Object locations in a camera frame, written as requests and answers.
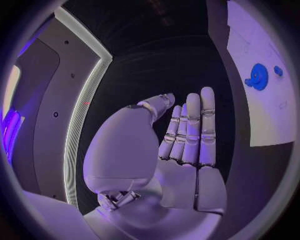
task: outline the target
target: led light strip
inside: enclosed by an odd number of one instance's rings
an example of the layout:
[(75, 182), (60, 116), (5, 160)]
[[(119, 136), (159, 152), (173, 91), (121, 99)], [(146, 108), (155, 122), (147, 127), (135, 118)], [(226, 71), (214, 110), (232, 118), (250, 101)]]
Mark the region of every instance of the led light strip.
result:
[(63, 160), (65, 195), (67, 202), (78, 208), (76, 193), (76, 161), (80, 135), (89, 110), (89, 104), (86, 103), (92, 101), (98, 85), (112, 62), (113, 57), (83, 25), (66, 10), (61, 7), (57, 9), (55, 11), (55, 18), (64, 24), (100, 57), (100, 60), (93, 68), (77, 98), (65, 140)]

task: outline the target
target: blue knob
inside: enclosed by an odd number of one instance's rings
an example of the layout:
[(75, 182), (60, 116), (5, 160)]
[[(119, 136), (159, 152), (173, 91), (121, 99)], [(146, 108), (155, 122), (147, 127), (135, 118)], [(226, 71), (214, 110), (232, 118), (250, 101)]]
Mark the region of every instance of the blue knob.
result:
[(251, 78), (245, 79), (245, 84), (259, 91), (264, 90), (268, 84), (266, 67), (260, 63), (255, 64), (251, 70)]
[(274, 67), (274, 72), (280, 77), (284, 74), (283, 70), (279, 66)]

